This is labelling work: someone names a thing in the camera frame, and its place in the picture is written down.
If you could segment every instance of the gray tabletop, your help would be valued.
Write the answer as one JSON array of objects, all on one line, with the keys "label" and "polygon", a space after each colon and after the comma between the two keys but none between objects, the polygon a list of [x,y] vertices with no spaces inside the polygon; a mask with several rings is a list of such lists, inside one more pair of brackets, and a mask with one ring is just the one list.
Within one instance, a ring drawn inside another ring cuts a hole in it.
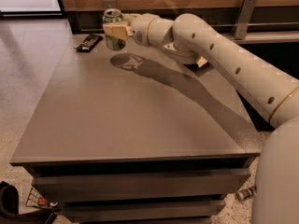
[{"label": "gray tabletop", "polygon": [[195,73],[132,40],[91,53],[74,35],[12,164],[145,161],[259,153],[235,89],[212,67]]}]

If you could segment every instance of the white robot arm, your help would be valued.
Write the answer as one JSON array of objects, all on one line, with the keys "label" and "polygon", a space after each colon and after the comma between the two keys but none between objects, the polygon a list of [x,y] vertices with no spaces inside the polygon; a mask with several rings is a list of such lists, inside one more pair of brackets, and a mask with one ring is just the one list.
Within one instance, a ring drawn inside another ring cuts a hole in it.
[{"label": "white robot arm", "polygon": [[252,223],[298,223],[299,80],[217,33],[205,21],[183,14],[175,21],[143,14],[132,19],[133,40],[179,63],[207,59],[277,128],[263,146],[256,177]]}]

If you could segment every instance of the speckled floor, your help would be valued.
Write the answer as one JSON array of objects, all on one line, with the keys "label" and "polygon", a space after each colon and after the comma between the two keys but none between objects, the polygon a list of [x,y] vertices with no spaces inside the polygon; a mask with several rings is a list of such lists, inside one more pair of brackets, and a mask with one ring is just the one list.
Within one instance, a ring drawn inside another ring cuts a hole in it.
[{"label": "speckled floor", "polygon": [[[71,35],[67,20],[0,21],[0,181],[18,189],[22,213],[31,211],[25,203],[32,177],[9,160]],[[253,185],[256,164],[242,189]],[[251,200],[240,203],[230,194],[225,201],[213,224],[250,223]],[[58,217],[55,223],[70,222]]]}]

